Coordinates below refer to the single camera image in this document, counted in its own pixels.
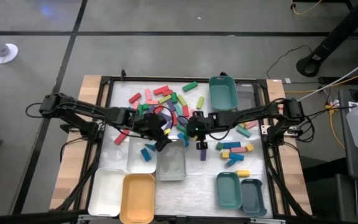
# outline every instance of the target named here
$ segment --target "floor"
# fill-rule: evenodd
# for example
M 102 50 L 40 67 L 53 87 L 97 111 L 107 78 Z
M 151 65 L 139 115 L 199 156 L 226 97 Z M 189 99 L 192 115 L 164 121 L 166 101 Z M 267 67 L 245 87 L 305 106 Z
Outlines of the floor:
M 297 9 L 312 5 L 298 3 Z M 24 109 L 52 90 L 76 97 L 84 75 L 119 75 L 121 69 L 131 76 L 211 77 L 225 71 L 235 78 L 266 78 L 279 56 L 304 44 L 315 48 L 347 13 L 345 4 L 324 3 L 296 16 L 289 0 L 0 0 L 0 38 L 20 50 L 15 61 L 0 66 L 0 215 L 11 213 L 33 149 L 40 157 L 23 212 L 48 210 L 67 135 L 60 121 L 28 118 Z M 317 77 L 295 69 L 307 55 L 307 48 L 288 54 L 270 76 L 315 82 Z M 356 66 L 358 37 L 351 37 L 325 61 L 319 77 L 340 77 Z M 285 85 L 288 91 L 317 87 Z M 358 86 L 340 86 L 348 88 Z M 332 98 L 338 89 L 331 90 Z M 325 100 L 324 93 L 308 98 L 305 113 L 322 109 Z M 341 139 L 339 113 L 334 124 Z M 298 143 L 302 163 L 343 157 L 328 116 L 316 118 L 314 125 L 314 141 Z M 39 130 L 45 126 L 44 139 Z M 41 141 L 34 140 L 38 135 Z

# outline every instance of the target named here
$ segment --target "yellow block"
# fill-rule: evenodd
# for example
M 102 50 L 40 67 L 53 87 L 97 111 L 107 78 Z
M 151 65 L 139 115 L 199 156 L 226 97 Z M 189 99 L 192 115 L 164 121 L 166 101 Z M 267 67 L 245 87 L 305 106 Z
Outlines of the yellow block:
M 229 152 L 228 151 L 222 152 L 221 155 L 222 155 L 222 159 L 228 159 L 229 158 Z
M 249 177 L 250 172 L 249 172 L 249 170 L 237 170 L 237 171 L 236 171 L 236 174 L 237 174 L 239 177 Z
M 250 151 L 254 150 L 254 146 L 249 144 L 248 146 L 246 146 L 246 150 L 247 150 L 247 152 L 250 152 Z

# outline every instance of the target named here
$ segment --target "yellow tray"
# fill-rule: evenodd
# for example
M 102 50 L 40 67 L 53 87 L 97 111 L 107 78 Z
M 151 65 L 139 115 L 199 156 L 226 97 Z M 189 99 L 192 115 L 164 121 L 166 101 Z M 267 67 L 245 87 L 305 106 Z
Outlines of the yellow tray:
M 127 223 L 150 223 L 154 218 L 154 176 L 129 174 L 124 178 L 119 219 Z

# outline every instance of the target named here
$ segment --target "yellow cable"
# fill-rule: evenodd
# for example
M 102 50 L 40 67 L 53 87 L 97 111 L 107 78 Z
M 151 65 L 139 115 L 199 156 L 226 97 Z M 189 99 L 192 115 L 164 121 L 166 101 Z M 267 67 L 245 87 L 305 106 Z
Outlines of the yellow cable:
M 320 1 L 318 1 L 314 6 L 312 6 L 311 8 L 309 8 L 308 10 L 306 10 L 306 11 L 303 11 L 303 12 L 297 12 L 296 10 L 295 10 L 295 7 L 292 7 L 292 11 L 296 14 L 296 15 L 303 15 L 303 14 L 306 14 L 306 13 L 308 13 L 310 10 L 312 10 L 312 9 L 314 9 L 314 7 L 316 7 L 318 4 L 320 4 L 321 2 L 322 2 L 323 0 L 320 0 Z
M 338 137 L 335 134 L 334 125 L 333 125 L 333 113 L 334 113 L 334 110 L 331 110 L 331 111 L 328 111 L 328 112 L 329 112 L 329 124 L 331 125 L 331 131 L 333 132 L 333 135 L 334 135 L 336 141 L 338 142 L 338 144 L 340 144 L 341 147 L 343 149 L 345 149 L 345 146 L 343 146 L 343 144 L 340 142 L 340 140 L 338 139 Z
M 341 85 L 341 84 L 343 84 L 343 83 L 347 83 L 348 81 L 351 81 L 351 80 L 353 80 L 353 79 L 355 79 L 355 78 L 358 78 L 358 75 L 356 75 L 355 77 L 352 77 L 352 78 L 350 78 L 350 79 L 348 79 L 348 80 L 341 81 L 341 82 L 339 82 L 339 83 L 335 83 L 335 84 L 331 85 L 331 87 L 337 86 L 337 85 Z M 314 92 L 314 91 L 316 91 L 316 90 L 285 91 L 285 93 L 312 93 L 312 92 Z

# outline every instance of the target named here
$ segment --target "white cable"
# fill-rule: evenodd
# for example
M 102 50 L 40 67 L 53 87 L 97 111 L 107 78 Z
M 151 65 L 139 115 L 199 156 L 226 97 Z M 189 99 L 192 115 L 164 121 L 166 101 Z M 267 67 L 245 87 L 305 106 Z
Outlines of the white cable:
M 353 70 L 352 70 L 351 72 L 349 72 L 348 74 L 344 75 L 342 78 L 336 80 L 335 82 L 332 82 L 332 83 L 330 83 L 330 84 L 328 84 L 328 85 L 322 87 L 322 88 L 319 89 L 319 90 L 316 90 L 316 91 L 314 91 L 314 92 L 312 92 L 312 93 L 307 94 L 306 96 L 300 98 L 298 101 L 301 101 L 301 100 L 303 100 L 303 99 L 305 99 L 305 98 L 307 98 L 307 97 L 309 97 L 309 96 L 311 96 L 311 95 L 313 95 L 313 94 L 315 94 L 315 93 L 317 93 L 317 92 L 319 92 L 319 91 L 321 91 L 321 90 L 323 90 L 323 89 L 325 89 L 325 88 L 328 88 L 328 87 L 330 87 L 331 85 L 333 85 L 333 84 L 335 84 L 335 83 L 339 83 L 339 82 L 342 81 L 344 78 L 348 77 L 349 75 L 352 75 L 352 74 L 353 74 L 354 72 L 356 72 L 357 70 L 358 70 L 358 67 L 355 68 L 355 69 L 353 69 Z

